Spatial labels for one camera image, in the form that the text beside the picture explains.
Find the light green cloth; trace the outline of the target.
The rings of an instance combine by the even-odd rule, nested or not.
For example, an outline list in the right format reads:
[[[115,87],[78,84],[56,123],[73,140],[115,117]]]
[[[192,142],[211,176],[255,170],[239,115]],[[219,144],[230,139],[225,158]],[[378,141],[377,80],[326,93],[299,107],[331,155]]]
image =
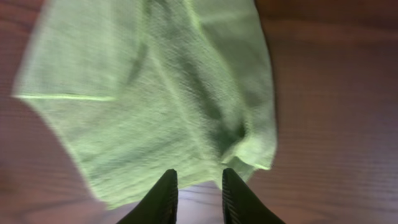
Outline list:
[[[271,59],[250,0],[47,1],[13,95],[109,208],[272,166]]]

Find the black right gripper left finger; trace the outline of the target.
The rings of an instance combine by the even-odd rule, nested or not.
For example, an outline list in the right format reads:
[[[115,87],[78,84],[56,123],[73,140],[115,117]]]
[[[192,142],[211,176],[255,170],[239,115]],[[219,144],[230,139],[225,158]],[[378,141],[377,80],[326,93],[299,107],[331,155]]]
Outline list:
[[[177,209],[177,171],[169,169],[117,224],[176,224]]]

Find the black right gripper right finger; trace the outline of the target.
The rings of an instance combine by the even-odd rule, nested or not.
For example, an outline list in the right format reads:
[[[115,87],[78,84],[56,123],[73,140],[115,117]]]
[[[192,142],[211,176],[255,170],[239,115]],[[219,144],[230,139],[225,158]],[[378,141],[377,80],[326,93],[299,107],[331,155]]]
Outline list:
[[[223,171],[222,199],[225,224],[285,224],[232,168]]]

